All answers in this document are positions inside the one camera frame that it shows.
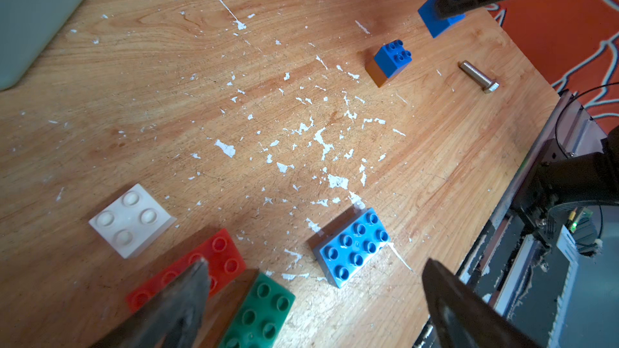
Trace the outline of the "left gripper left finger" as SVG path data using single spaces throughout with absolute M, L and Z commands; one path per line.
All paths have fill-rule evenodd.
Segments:
M 211 289 L 209 264 L 193 263 L 93 347 L 191 347 Z

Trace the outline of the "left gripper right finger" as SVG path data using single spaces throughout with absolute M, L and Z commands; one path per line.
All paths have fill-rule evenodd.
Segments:
M 440 346 L 538 346 L 437 260 L 427 260 L 422 271 L 422 284 Z

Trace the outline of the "light blue lego brick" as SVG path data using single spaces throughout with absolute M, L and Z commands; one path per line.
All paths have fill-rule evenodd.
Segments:
M 391 241 L 377 212 L 366 209 L 313 248 L 327 281 L 343 288 Z

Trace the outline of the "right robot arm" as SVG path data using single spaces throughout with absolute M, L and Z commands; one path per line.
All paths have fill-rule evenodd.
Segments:
M 440 19 L 503 0 L 437 0 Z M 532 234 L 552 246 L 563 222 L 552 217 L 555 209 L 579 206 L 615 206 L 618 203 L 618 131 L 601 141 L 602 150 L 583 156 L 559 155 L 557 161 L 536 165 L 517 191 L 511 205 Z

